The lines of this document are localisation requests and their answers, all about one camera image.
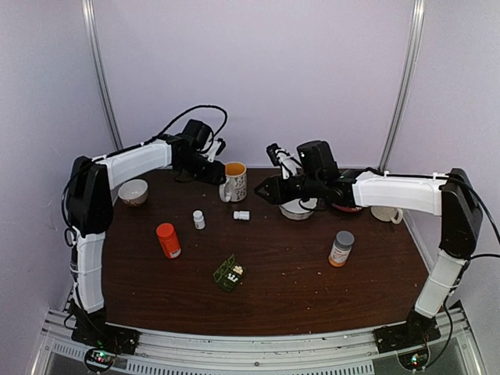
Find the small white pill bottle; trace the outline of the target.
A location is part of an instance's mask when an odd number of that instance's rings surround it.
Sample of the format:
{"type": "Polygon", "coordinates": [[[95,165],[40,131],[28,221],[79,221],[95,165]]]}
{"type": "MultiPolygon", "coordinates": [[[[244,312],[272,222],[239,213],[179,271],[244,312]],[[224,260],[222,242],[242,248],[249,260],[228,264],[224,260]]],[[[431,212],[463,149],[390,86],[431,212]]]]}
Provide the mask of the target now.
{"type": "Polygon", "coordinates": [[[195,210],[192,214],[195,228],[197,230],[203,230],[205,228],[205,217],[202,210],[195,210]]]}

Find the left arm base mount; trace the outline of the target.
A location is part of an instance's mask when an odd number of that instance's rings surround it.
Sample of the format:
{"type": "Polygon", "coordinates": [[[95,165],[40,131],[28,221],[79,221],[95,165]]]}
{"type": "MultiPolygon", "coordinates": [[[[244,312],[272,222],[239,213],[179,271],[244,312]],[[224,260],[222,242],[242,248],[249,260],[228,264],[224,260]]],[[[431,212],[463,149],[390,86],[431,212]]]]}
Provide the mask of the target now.
{"type": "Polygon", "coordinates": [[[77,312],[75,318],[73,341],[118,355],[135,353],[140,332],[107,324],[105,310],[91,314],[77,312]]]}

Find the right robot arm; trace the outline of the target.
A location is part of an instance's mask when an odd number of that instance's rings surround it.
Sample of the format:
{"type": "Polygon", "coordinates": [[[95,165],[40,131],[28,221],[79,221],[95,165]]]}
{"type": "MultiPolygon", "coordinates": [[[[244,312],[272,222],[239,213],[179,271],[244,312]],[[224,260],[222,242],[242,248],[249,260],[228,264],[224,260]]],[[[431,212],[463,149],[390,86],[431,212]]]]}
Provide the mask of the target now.
{"type": "Polygon", "coordinates": [[[271,205],[301,198],[318,198],[340,207],[390,207],[441,217],[437,261],[401,327],[401,339],[418,344],[430,333],[430,321],[440,311],[466,262],[476,250],[483,209],[466,172],[431,175],[381,172],[371,167],[341,171],[326,141],[308,141],[297,155],[276,144],[266,149],[279,175],[267,177],[254,192],[271,205]]]}

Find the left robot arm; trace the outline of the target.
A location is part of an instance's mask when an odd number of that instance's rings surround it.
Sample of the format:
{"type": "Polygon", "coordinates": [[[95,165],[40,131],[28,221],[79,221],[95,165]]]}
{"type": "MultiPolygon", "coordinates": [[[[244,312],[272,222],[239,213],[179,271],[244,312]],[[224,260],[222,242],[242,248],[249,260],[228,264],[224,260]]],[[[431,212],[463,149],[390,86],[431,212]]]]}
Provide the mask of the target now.
{"type": "Polygon", "coordinates": [[[162,133],[113,154],[74,160],[62,194],[65,239],[72,249],[70,272],[77,315],[85,320],[82,334],[96,347],[106,346],[112,329],[98,317],[105,310],[102,292],[102,250],[113,221],[112,192],[153,170],[186,172],[202,183],[226,181],[225,166],[216,157],[226,142],[212,128],[189,120],[175,135],[162,133]]]}

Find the orange bottle cap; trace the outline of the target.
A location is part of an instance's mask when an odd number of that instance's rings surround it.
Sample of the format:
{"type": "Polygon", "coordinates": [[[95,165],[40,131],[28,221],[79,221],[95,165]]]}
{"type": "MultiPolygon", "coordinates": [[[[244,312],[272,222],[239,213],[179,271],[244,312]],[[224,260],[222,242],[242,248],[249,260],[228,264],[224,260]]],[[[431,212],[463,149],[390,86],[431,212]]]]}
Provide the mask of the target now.
{"type": "Polygon", "coordinates": [[[157,226],[155,232],[159,238],[171,238],[175,235],[175,228],[171,223],[161,223],[157,226]]]}

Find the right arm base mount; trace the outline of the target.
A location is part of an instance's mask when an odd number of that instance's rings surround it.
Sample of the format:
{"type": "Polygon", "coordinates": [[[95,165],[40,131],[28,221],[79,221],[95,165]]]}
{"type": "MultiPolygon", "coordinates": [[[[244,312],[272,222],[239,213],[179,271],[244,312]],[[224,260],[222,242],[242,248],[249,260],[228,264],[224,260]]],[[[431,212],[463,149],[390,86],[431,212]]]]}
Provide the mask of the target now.
{"type": "Polygon", "coordinates": [[[435,317],[428,318],[411,310],[406,321],[392,326],[383,326],[373,331],[377,350],[380,354],[399,351],[441,337],[435,317]]]}

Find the floral mug yellow inside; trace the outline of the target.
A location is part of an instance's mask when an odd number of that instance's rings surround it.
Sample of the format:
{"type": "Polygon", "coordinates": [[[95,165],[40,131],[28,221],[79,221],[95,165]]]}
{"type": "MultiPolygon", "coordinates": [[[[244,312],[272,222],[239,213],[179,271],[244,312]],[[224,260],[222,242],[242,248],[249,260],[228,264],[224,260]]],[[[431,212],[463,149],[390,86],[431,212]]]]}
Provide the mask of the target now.
{"type": "Polygon", "coordinates": [[[220,200],[225,203],[241,202],[247,196],[247,167],[241,162],[225,165],[226,181],[219,186],[220,200]]]}

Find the green pill organizer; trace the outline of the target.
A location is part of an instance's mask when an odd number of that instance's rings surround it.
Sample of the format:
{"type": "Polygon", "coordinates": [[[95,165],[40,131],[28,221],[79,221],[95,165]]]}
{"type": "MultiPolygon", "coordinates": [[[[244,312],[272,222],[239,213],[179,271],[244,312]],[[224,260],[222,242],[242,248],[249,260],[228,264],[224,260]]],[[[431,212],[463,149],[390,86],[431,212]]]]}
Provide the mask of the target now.
{"type": "Polygon", "coordinates": [[[232,254],[213,272],[212,277],[222,291],[231,293],[246,273],[247,269],[238,263],[235,254],[232,254]]]}

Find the large orange pill bottle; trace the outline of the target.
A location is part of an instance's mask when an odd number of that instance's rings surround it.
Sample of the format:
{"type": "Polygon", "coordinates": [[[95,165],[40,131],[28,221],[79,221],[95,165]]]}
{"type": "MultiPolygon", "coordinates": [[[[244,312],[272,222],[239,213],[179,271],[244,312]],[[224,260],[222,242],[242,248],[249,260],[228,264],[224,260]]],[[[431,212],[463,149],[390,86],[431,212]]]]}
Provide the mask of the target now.
{"type": "Polygon", "coordinates": [[[175,235],[173,235],[171,238],[159,238],[158,236],[157,238],[159,240],[164,255],[168,259],[175,259],[180,255],[181,247],[177,237],[176,230],[175,230],[175,235]]]}

